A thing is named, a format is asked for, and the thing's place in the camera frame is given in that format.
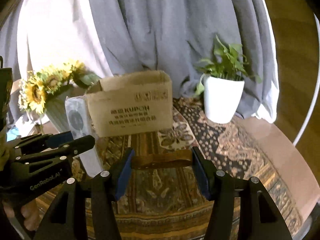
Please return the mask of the white arc floor lamp pole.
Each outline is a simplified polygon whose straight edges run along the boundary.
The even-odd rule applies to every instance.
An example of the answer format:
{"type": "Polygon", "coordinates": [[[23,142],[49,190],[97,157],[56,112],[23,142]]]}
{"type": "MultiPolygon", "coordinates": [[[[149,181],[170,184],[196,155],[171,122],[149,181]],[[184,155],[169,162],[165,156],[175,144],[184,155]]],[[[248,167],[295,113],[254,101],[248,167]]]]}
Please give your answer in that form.
{"type": "Polygon", "coordinates": [[[298,90],[303,93],[299,103],[306,111],[293,141],[295,146],[319,138],[319,20],[315,13],[311,14],[311,29],[305,29],[299,39],[298,52],[303,59],[298,68],[298,90]]]}

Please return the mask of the beige curtain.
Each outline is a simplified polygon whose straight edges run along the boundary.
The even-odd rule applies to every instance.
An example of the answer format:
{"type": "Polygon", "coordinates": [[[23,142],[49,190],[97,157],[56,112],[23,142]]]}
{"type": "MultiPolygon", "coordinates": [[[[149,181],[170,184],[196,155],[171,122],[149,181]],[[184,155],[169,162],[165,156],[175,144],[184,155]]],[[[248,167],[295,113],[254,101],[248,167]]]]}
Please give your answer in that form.
{"type": "Polygon", "coordinates": [[[24,0],[17,25],[20,75],[69,59],[97,76],[112,76],[94,25],[89,0],[24,0]]]}

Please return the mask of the pale green ribbed vase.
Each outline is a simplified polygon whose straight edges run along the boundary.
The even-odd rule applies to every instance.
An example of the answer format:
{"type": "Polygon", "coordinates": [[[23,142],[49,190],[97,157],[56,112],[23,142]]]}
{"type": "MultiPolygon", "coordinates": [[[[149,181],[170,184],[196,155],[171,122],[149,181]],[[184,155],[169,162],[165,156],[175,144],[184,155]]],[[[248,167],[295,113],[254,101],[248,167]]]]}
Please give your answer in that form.
{"type": "Polygon", "coordinates": [[[65,100],[71,96],[73,87],[65,85],[46,101],[46,115],[59,133],[67,132],[69,124],[65,110],[65,100]]]}

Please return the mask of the brown cardboard box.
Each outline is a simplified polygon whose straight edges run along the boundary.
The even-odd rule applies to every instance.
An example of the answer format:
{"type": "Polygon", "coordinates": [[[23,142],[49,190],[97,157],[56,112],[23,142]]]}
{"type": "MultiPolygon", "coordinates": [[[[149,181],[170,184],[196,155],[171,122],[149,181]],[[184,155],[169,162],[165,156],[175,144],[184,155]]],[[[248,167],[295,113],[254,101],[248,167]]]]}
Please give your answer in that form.
{"type": "Polygon", "coordinates": [[[161,70],[147,70],[99,80],[85,94],[99,137],[170,129],[172,81],[161,70]]]}

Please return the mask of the white pot green plant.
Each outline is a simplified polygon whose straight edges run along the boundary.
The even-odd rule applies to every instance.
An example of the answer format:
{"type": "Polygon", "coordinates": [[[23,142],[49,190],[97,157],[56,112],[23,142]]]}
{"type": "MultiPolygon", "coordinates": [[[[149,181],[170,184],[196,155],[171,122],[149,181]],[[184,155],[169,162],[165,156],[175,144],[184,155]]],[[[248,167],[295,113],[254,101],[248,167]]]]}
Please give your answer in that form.
{"type": "Polygon", "coordinates": [[[245,80],[262,82],[248,66],[242,44],[227,44],[218,36],[214,38],[211,56],[200,59],[195,67],[201,73],[195,96],[203,95],[204,113],[210,121],[229,123],[240,103],[245,80]]]}

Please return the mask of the grey curtain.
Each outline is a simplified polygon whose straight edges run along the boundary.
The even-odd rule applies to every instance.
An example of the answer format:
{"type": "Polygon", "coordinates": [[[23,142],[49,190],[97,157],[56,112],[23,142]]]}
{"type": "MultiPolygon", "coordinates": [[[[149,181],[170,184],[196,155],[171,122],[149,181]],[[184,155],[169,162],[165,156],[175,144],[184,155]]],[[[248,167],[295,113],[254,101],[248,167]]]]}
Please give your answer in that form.
{"type": "MultiPolygon", "coordinates": [[[[17,57],[20,0],[1,28],[4,66],[21,77],[17,57]]],[[[89,0],[97,35],[112,75],[163,70],[174,97],[191,96],[200,78],[195,64],[209,57],[216,36],[242,44],[249,69],[236,110],[273,123],[279,97],[276,45],[265,0],[89,0]]]]}

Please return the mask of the patterned oriental rug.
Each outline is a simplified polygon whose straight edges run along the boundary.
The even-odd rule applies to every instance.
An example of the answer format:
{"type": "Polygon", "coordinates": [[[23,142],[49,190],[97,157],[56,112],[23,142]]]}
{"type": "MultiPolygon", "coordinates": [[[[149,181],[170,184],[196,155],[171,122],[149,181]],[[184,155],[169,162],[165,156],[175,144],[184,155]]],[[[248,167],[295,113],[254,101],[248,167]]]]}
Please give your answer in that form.
{"type": "MultiPolygon", "coordinates": [[[[170,129],[96,138],[102,171],[109,170],[128,148],[135,151],[125,193],[112,203],[121,239],[205,239],[214,203],[198,187],[193,147],[234,178],[259,178],[291,237],[300,230],[302,217],[287,186],[236,118],[225,125],[213,123],[200,101],[182,98],[173,101],[172,119],[170,129]]],[[[78,182],[94,178],[87,175],[80,155],[72,163],[72,173],[78,182]]],[[[88,239],[96,239],[91,199],[86,199],[85,207],[88,239]]],[[[239,222],[240,198],[236,197],[229,239],[238,239],[239,222]]]]}

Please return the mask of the sunflower bouquet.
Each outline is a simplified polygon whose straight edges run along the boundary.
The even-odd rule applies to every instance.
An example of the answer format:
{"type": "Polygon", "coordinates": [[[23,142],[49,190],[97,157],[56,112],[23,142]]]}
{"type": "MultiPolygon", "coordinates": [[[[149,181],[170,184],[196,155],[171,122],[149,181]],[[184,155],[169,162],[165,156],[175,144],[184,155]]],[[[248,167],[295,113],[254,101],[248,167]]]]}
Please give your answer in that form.
{"type": "Polygon", "coordinates": [[[21,111],[44,114],[47,103],[74,86],[87,89],[100,79],[79,60],[49,65],[41,70],[28,71],[20,80],[18,106],[21,111]]]}

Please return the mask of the white remote control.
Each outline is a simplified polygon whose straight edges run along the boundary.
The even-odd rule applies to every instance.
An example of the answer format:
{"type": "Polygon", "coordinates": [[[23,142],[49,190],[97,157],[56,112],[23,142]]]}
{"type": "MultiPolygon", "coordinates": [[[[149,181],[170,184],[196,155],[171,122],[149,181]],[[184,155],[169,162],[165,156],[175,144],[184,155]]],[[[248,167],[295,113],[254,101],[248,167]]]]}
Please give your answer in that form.
{"type": "MultiPolygon", "coordinates": [[[[92,135],[96,138],[84,96],[67,97],[65,110],[73,139],[79,139],[87,135],[92,135]]],[[[102,162],[95,146],[91,150],[80,154],[80,160],[87,175],[90,177],[95,177],[103,170],[102,162]]]]}

